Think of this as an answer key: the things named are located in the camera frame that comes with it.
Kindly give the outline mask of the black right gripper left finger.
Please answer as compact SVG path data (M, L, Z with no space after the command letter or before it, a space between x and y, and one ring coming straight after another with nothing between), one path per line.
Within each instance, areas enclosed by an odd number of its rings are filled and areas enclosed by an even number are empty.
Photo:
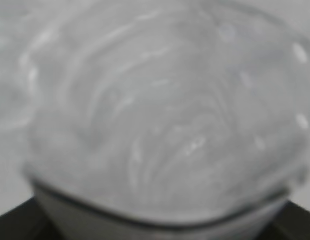
M0 240L61 240L62 235L31 198L0 216Z

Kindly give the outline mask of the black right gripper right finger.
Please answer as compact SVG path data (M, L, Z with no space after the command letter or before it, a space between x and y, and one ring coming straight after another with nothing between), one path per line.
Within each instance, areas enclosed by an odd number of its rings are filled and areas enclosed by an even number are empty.
M310 240L310 212L288 202L259 236L260 240Z

